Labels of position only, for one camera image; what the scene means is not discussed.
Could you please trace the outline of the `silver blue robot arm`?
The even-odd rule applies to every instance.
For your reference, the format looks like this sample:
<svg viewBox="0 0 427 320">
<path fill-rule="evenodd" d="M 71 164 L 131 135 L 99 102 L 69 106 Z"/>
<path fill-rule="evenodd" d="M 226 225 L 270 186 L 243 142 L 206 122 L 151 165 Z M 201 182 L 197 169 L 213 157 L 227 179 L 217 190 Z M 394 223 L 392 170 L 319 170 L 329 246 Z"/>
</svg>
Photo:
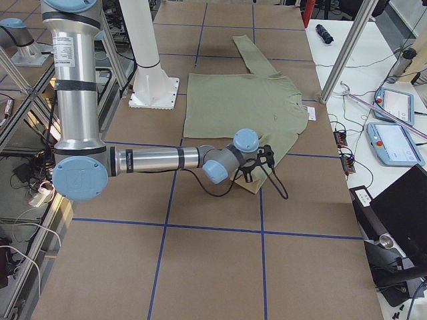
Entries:
<svg viewBox="0 0 427 320">
<path fill-rule="evenodd" d="M 26 47 L 35 40 L 24 22 L 18 18 L 10 17 L 1 20 L 1 46 L 7 49 L 12 46 Z"/>
<path fill-rule="evenodd" d="M 61 137 L 55 144 L 52 181 L 58 193 L 73 201 L 98 196 L 110 177 L 121 173 L 163 173 L 203 170 L 212 183 L 274 166 L 269 145 L 260 145 L 256 132 L 240 129 L 223 149 L 166 147 L 118 149 L 99 136 L 94 43 L 101 35 L 100 1 L 43 1 L 43 23 L 53 40 L 55 90 Z"/>
</svg>

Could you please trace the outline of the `arm mounting base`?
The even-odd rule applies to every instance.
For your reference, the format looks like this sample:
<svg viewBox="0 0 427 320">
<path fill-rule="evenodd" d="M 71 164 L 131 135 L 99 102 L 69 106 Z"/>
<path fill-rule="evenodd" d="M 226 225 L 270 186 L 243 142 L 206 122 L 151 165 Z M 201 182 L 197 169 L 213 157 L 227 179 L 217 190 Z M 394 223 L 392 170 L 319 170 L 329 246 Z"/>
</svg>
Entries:
<svg viewBox="0 0 427 320">
<path fill-rule="evenodd" d="M 18 47 L 11 60 L 16 66 L 41 67 L 53 51 L 52 45 L 32 43 L 26 47 Z"/>
</svg>

